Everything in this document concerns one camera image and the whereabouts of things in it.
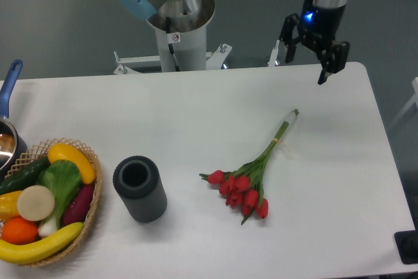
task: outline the red tulip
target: red tulip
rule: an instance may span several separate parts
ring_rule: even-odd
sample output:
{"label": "red tulip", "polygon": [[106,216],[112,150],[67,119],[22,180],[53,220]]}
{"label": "red tulip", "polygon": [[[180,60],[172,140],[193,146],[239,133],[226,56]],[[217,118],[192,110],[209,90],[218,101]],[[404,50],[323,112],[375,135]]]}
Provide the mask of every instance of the red tulip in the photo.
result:
{"label": "red tulip", "polygon": [[208,175],[208,182],[211,184],[220,184],[223,182],[223,172],[222,170],[217,170],[212,174]]}
{"label": "red tulip", "polygon": [[259,193],[254,189],[249,189],[244,196],[244,204],[254,208],[255,204],[257,204],[259,200]]}
{"label": "red tulip", "polygon": [[235,180],[235,191],[244,192],[249,189],[251,182],[247,176],[240,176]]}
{"label": "red tulip", "polygon": [[233,175],[230,175],[226,181],[224,181],[219,187],[219,192],[221,195],[228,195],[233,191],[235,183],[235,178]]}
{"label": "red tulip", "polygon": [[268,201],[266,199],[263,199],[263,202],[261,203],[260,207],[259,203],[257,202],[255,206],[255,211],[258,213],[261,219],[266,218],[268,214]]}
{"label": "red tulip", "polygon": [[243,198],[244,195],[242,193],[232,192],[227,198],[226,205],[230,205],[232,208],[234,208],[242,203]]}
{"label": "red tulip", "polygon": [[247,216],[249,214],[251,214],[251,207],[249,207],[248,205],[245,205],[244,203],[241,204],[241,213],[244,216]]}

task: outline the blue pan handle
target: blue pan handle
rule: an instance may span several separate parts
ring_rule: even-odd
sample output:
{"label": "blue pan handle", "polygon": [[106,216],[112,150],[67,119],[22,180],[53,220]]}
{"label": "blue pan handle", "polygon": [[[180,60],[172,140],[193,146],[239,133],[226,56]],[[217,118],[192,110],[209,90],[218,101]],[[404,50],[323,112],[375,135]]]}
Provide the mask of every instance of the blue pan handle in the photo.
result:
{"label": "blue pan handle", "polygon": [[23,66],[24,63],[21,60],[14,60],[8,70],[0,90],[0,117],[8,118],[8,102],[10,101],[10,95],[12,95],[14,84],[18,80],[20,70],[22,70]]}

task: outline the blue led light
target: blue led light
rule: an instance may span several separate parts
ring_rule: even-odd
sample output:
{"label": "blue led light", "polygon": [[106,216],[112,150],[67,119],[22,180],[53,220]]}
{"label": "blue led light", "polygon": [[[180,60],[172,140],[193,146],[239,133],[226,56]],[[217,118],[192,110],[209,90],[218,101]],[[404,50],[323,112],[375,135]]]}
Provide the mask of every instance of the blue led light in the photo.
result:
{"label": "blue led light", "polygon": [[308,22],[311,22],[311,21],[312,21],[312,16],[313,16],[313,15],[314,15],[314,13],[313,13],[313,12],[306,14],[306,15],[305,15],[305,20],[306,20],[306,21],[308,21]]}

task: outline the black cylinder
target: black cylinder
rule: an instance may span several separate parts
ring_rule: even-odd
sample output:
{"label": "black cylinder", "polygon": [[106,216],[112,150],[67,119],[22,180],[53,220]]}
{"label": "black cylinder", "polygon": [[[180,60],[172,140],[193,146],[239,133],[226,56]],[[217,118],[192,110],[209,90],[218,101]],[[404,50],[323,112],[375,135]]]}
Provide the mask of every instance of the black cylinder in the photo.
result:
{"label": "black cylinder", "polygon": [[113,174],[116,192],[138,222],[152,222],[167,208],[167,196],[154,162],[132,156],[123,160]]}

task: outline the gray floor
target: gray floor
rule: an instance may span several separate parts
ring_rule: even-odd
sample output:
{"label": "gray floor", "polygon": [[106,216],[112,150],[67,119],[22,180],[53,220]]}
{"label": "gray floor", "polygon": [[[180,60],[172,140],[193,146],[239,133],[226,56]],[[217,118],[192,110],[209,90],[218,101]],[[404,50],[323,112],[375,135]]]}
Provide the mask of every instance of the gray floor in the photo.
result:
{"label": "gray floor", "polygon": [[[226,42],[233,46],[231,67],[264,66],[283,19],[300,12],[302,2],[216,0],[208,49]],[[368,69],[386,128],[413,95],[417,16],[418,0],[349,0],[337,33],[351,43],[349,60]],[[157,54],[153,31],[116,0],[0,0],[0,80],[16,58],[25,63],[21,78],[111,74],[114,50],[120,57]],[[315,56],[298,48],[293,64],[307,63],[317,63]],[[388,137],[406,194],[418,195],[416,110]]]}

